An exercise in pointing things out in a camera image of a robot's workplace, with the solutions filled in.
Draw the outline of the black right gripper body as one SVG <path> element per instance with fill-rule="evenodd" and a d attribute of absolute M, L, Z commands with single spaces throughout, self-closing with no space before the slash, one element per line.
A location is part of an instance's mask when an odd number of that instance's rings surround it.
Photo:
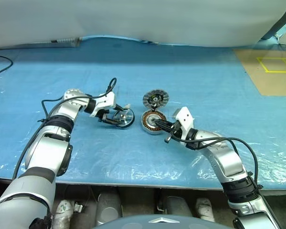
<path fill-rule="evenodd" d="M 171 139 L 177 142 L 182 142 L 183 131 L 181 127 L 182 127 L 181 123 L 179 121 L 175 121 L 173 130 L 171 132 L 168 132 L 169 136 L 165 139 L 165 142 L 169 143 Z"/>

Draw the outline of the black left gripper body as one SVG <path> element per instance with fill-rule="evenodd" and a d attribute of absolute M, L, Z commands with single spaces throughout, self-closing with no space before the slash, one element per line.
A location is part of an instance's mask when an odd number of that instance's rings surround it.
<path fill-rule="evenodd" d="M 105 119 L 110 119 L 108 118 L 108 114 L 109 114 L 109 110 L 101 109 L 97 112 L 96 117 L 98 117 L 99 122 L 103 122 L 103 120 Z"/>

